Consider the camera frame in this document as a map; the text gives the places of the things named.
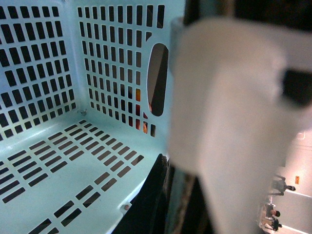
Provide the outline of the white blurred left gripper finger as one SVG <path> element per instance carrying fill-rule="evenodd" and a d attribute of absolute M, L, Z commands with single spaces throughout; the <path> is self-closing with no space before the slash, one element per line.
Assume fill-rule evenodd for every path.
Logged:
<path fill-rule="evenodd" d="M 223 17 L 171 24 L 174 77 L 168 153 L 199 178 L 218 234 L 253 234 L 257 205 L 312 102 L 283 94 L 287 71 L 312 72 L 312 36 Z"/>

